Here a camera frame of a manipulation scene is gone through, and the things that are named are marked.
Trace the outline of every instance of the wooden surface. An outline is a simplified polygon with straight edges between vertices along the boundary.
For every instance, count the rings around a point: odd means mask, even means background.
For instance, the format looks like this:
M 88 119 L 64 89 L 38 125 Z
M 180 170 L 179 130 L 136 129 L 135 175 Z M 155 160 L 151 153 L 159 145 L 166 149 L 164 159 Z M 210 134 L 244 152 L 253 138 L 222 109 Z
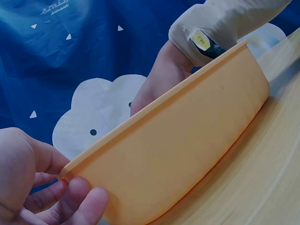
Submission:
M 209 174 L 151 225 L 300 224 L 300 29 L 258 62 L 270 98 Z

